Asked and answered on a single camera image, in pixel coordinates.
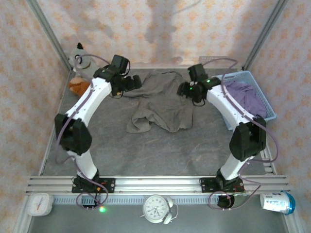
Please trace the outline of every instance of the plastic laundry basket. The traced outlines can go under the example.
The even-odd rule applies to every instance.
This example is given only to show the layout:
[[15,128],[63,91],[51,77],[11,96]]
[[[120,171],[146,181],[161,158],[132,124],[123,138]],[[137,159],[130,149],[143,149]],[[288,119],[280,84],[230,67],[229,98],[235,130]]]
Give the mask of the plastic laundry basket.
[[[222,75],[217,75],[216,76],[218,79],[222,79]],[[271,105],[269,104],[268,100],[264,96],[262,90],[259,88],[257,82],[255,81],[253,75],[249,71],[242,71],[242,72],[236,72],[236,73],[230,73],[226,74],[224,78],[224,83],[229,83],[232,81],[239,81],[245,84],[252,85],[254,89],[256,90],[257,96],[260,98],[262,101],[266,111],[267,111],[267,116],[265,118],[265,121],[268,122],[269,120],[275,119],[276,118],[276,113],[273,111]],[[225,124],[229,130],[232,130],[231,125],[229,122],[224,118]]]

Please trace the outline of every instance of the white clock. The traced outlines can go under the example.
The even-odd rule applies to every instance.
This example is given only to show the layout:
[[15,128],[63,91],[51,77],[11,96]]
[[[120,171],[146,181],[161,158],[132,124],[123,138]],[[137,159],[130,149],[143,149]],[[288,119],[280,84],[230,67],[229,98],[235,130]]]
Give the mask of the white clock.
[[47,193],[36,193],[30,196],[28,214],[31,216],[44,216],[51,212],[54,198]]
[[173,219],[170,213],[173,200],[170,197],[166,197],[166,199],[160,195],[150,196],[143,205],[143,216],[152,223],[168,224]]

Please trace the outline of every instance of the gray mat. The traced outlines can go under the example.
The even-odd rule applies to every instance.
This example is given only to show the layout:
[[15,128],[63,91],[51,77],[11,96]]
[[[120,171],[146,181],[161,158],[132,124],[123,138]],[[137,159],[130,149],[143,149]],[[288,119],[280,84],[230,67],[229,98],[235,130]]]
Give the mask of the gray mat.
[[[130,74],[146,76],[150,69],[132,69]],[[186,69],[160,69],[160,72],[177,71],[189,80]],[[207,69],[209,76],[225,69]],[[78,100],[66,90],[60,112],[65,113]],[[94,113],[89,131],[93,137],[91,155],[102,176],[152,175],[215,175],[227,160],[229,131],[219,111],[211,104],[195,107],[193,127],[170,133],[157,125],[145,133],[127,133],[126,125],[138,107],[130,98],[105,98]],[[62,166],[54,162],[56,139],[53,137],[43,172],[45,176],[74,176],[76,169],[71,161]],[[60,149],[60,158],[66,152]],[[265,174],[262,164],[254,163],[243,174]]]
[[176,219],[153,224],[141,205],[106,205],[106,212],[56,205],[47,216],[33,217],[29,233],[284,233],[283,214],[261,209],[259,196],[243,207],[216,211],[206,205],[179,205]]

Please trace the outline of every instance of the patterned wallpaper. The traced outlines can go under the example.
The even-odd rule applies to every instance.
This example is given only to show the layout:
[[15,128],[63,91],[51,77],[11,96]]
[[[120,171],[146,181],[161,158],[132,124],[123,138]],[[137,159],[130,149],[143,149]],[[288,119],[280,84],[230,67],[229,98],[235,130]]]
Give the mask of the patterned wallpaper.
[[136,66],[193,65],[199,56],[243,64],[277,0],[38,0],[68,54],[114,54]]
[[269,126],[281,146],[276,168],[290,176],[311,229],[311,4],[290,0],[251,67],[277,113]]
[[0,1],[0,232],[37,174],[68,72],[26,1]]

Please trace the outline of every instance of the plush toy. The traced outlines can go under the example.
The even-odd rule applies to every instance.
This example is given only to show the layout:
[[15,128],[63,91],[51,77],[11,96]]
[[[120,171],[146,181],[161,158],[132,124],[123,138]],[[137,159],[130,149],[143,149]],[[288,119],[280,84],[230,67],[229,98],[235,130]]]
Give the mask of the plush toy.
[[[70,53],[70,56],[68,58],[74,72],[76,72],[76,69],[74,67],[75,59],[83,54],[87,54],[87,52],[83,49],[82,44],[78,43],[77,48]],[[93,78],[93,74],[99,68],[90,56],[80,57],[77,62],[77,67],[81,69],[81,71],[86,74],[90,79]],[[81,76],[74,77],[70,80],[68,84],[69,90],[72,91],[74,94],[78,95],[79,97],[81,97],[85,93],[88,86],[89,81],[83,79]]]

